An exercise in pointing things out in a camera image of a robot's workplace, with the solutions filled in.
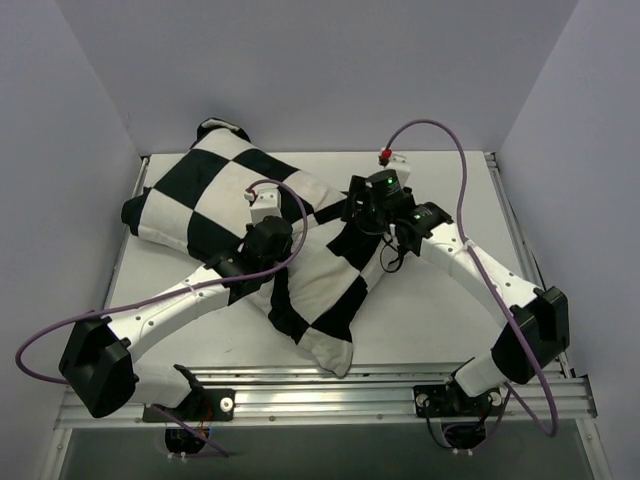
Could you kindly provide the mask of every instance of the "checkered cloth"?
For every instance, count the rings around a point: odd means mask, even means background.
[[[122,221],[133,235],[205,262],[239,246],[251,222],[243,192],[264,178],[301,197],[310,230],[289,267],[247,298],[321,367],[343,376],[353,355],[349,325],[382,276],[384,247],[379,237],[340,220],[344,194],[257,149],[236,125],[211,118],[172,169],[124,204]],[[296,235],[300,210],[287,191],[280,194],[282,217]]]

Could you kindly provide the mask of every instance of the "screw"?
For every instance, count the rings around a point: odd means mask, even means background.
[[[222,410],[224,413],[229,413],[231,410],[233,410],[233,400],[231,400],[229,397],[224,397],[222,400],[220,400],[220,410]]]
[[[419,407],[428,407],[429,406],[429,395],[426,393],[421,393],[416,396],[416,405]]]

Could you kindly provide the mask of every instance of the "glass panel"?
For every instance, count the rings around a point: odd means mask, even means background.
[[[473,480],[593,478],[575,422],[555,439],[535,426],[505,422],[472,459],[436,445],[425,425],[214,428],[230,459],[169,460],[159,453],[160,429],[76,430],[65,480],[211,478]]]

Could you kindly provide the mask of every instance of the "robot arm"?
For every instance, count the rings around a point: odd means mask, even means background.
[[[74,325],[59,370],[91,415],[104,417],[129,401],[159,404],[180,413],[200,407],[203,389],[186,368],[138,362],[153,345],[192,320],[257,291],[271,277],[256,274],[290,255],[292,227],[280,218],[278,190],[249,197],[252,225],[242,247],[216,255],[155,298],[204,282],[213,285],[190,288],[113,318],[96,317]],[[234,281],[225,283],[225,278]]]
[[[385,166],[368,178],[352,178],[343,219],[352,218],[367,232],[390,235],[401,256],[412,252],[443,269],[503,329],[490,351],[472,358],[451,375],[456,403],[472,403],[507,381],[527,383],[534,376],[533,367],[471,258],[468,245],[460,238],[457,225],[434,203],[415,203],[411,189],[405,186],[410,167],[402,157],[394,155]],[[473,250],[536,359],[542,367],[548,365],[569,345],[565,295],[555,287],[542,291],[481,248],[474,245]]]

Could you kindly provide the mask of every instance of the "red connector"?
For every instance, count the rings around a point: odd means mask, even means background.
[[[380,155],[378,156],[378,163],[383,167],[386,167],[389,164],[389,159],[391,158],[392,154],[393,152],[390,149],[385,148],[382,152],[380,152]]]

